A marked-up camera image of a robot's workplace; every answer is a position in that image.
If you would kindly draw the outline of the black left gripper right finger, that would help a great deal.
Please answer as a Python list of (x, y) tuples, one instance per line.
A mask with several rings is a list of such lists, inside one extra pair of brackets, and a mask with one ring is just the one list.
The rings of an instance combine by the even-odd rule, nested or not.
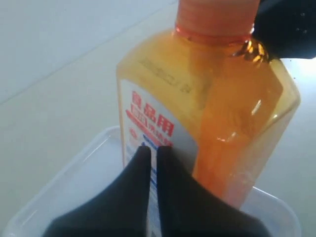
[(171, 147), (157, 152), (157, 189), (164, 237), (269, 237), (266, 226), (224, 203), (184, 169)]

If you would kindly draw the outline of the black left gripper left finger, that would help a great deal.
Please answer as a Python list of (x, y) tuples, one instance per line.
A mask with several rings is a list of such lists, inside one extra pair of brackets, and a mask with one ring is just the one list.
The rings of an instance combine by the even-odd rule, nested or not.
[(54, 219), (45, 237), (144, 237), (151, 150), (140, 146), (122, 173), (100, 194)]

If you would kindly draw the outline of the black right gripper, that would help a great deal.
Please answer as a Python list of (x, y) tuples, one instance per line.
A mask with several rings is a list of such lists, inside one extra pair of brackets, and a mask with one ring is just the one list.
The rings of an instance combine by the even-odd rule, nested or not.
[(316, 57), (316, 1), (261, 0), (253, 37), (263, 45), (264, 62)]

